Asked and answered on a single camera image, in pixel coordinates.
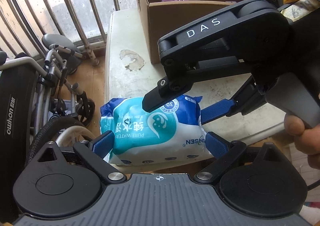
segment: wheelchair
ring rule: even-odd
[[[8,59],[0,51],[0,196],[8,204],[0,214],[15,210],[8,193],[46,142],[72,146],[81,134],[94,138],[84,128],[92,120],[95,104],[78,83],[66,79],[76,72],[83,55],[62,35],[46,34],[42,42],[49,50],[43,65],[24,53]],[[70,92],[69,101],[61,97],[63,86]]]

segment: blue gripper pad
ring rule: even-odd
[[[204,125],[218,119],[222,116],[225,116],[231,109],[235,106],[235,101],[233,99],[227,100],[223,99],[215,104],[208,106],[201,110],[201,124]]]
[[[221,158],[229,151],[230,142],[210,131],[205,136],[205,146],[214,157]]]
[[[89,148],[99,157],[104,158],[113,148],[115,135],[111,130],[107,130],[99,137],[92,140]]]

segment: number 30 label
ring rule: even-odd
[[[177,99],[174,99],[174,100],[166,103],[165,105],[161,106],[160,108],[165,113],[172,113],[172,112],[175,112],[179,108],[179,102]]]

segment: human hand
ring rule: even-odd
[[[284,128],[289,135],[295,136],[297,150],[308,155],[310,167],[320,169],[320,124],[306,129],[300,118],[286,114]]]

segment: white tabletop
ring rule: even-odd
[[[117,97],[143,97],[165,76],[161,64],[150,63],[140,16],[135,9],[116,11],[111,16],[105,74],[105,102]],[[243,74],[195,83],[186,94],[203,96],[200,107],[205,108],[224,98],[229,99],[249,76]],[[228,141],[241,140],[251,144],[282,130],[283,119],[283,111],[265,104],[246,116],[238,113],[222,117],[203,128]]]

